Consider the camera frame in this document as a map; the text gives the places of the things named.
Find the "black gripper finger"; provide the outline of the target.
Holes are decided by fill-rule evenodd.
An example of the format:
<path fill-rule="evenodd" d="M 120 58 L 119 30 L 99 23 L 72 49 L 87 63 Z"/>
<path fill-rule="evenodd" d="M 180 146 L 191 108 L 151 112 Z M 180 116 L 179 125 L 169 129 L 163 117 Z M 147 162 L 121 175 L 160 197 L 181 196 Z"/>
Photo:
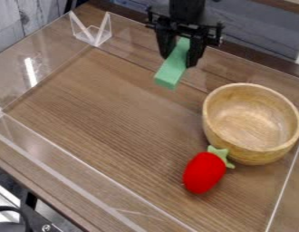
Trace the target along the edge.
<path fill-rule="evenodd" d="M 189 38 L 189 49 L 187 54 L 187 67 L 195 67 L 205 50 L 205 33 L 195 34 Z"/>
<path fill-rule="evenodd" d="M 160 54 L 161 57 L 167 59 L 176 46 L 176 33 L 173 30 L 161 27 L 160 25 L 156 27 L 155 32 L 156 32 Z"/>

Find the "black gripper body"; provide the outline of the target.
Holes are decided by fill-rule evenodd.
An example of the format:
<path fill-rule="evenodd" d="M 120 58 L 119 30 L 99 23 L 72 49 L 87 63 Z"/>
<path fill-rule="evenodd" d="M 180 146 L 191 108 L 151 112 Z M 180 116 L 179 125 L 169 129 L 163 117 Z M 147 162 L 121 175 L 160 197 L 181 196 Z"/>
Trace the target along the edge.
<path fill-rule="evenodd" d="M 169 28 L 176 36 L 191 38 L 205 33 L 205 44 L 219 46 L 223 40 L 224 23 L 211 15 L 205 6 L 152 5 L 147 9 L 147 27 Z"/>

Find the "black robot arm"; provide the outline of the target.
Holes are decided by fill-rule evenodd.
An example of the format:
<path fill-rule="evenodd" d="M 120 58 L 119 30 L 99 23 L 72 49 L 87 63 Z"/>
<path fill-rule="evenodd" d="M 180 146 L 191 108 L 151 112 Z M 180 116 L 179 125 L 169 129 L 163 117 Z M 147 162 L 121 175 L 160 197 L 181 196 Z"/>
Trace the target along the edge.
<path fill-rule="evenodd" d="M 147 9 L 147 27 L 156 33 L 160 55 L 167 59 L 175 50 L 176 37 L 189 39 L 185 66 L 195 67 L 208 45 L 223 42 L 223 22 L 205 9 L 207 0 L 168 0 Z"/>

